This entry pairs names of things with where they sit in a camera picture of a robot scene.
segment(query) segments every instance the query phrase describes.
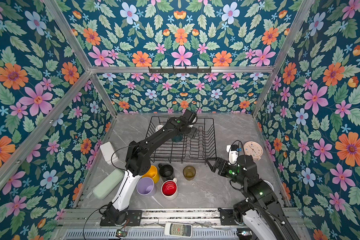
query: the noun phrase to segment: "clock face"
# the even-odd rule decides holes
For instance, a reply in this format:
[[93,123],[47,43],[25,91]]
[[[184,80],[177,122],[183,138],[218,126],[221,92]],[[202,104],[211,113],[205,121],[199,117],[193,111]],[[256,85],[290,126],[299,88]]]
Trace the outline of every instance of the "clock face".
[[244,153],[253,157],[263,155],[263,148],[257,142],[249,141],[244,144]]

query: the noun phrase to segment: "purple cup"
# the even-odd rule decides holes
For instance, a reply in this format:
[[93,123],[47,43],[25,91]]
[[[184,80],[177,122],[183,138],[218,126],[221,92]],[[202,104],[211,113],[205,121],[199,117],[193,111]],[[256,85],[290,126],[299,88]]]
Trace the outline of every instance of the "purple cup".
[[156,193],[155,183],[150,177],[143,177],[136,185],[136,190],[140,195],[153,196]]

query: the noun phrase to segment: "black wire dish rack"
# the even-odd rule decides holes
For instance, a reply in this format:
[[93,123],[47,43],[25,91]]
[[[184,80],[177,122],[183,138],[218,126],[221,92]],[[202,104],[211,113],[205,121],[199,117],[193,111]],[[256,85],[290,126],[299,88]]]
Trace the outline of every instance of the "black wire dish rack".
[[[153,116],[149,122],[146,138],[155,133],[157,125],[164,125],[173,116]],[[180,142],[166,141],[156,151],[150,160],[164,162],[197,162],[206,164],[206,159],[216,157],[215,125],[213,118],[197,118],[193,124],[197,128],[195,138],[183,136]]]

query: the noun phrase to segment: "mug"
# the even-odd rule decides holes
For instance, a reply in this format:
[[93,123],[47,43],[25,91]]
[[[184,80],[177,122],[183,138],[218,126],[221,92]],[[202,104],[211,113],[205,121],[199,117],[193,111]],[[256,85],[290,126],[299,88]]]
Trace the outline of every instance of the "mug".
[[153,196],[156,193],[155,183],[150,177],[143,177],[136,185],[136,191],[143,196]]
[[173,180],[168,180],[163,183],[161,186],[161,193],[168,200],[173,200],[177,197],[177,178],[175,177]]
[[186,180],[192,180],[196,175],[196,169],[192,166],[186,166],[183,169],[183,175]]
[[151,165],[150,169],[148,170],[148,172],[146,174],[143,175],[143,177],[152,178],[152,180],[154,181],[155,184],[160,179],[160,176],[158,175],[157,168],[155,166],[153,166],[153,165]]
[[173,167],[169,164],[158,164],[159,170],[158,173],[160,174],[163,181],[173,180],[175,174],[173,173]]

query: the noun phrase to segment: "wallpaper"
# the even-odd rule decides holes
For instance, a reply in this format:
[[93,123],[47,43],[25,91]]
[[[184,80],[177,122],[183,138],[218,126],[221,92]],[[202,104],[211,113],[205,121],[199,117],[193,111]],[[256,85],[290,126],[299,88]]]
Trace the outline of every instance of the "wallpaper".
[[94,66],[267,66],[301,2],[73,0],[64,14]]
[[250,113],[268,78],[263,73],[99,75],[115,109],[122,113]]
[[71,208],[110,126],[90,81],[0,191],[0,239],[48,240]]
[[0,1],[0,167],[82,71],[43,3]]
[[258,114],[315,240],[360,239],[360,0],[311,9]]

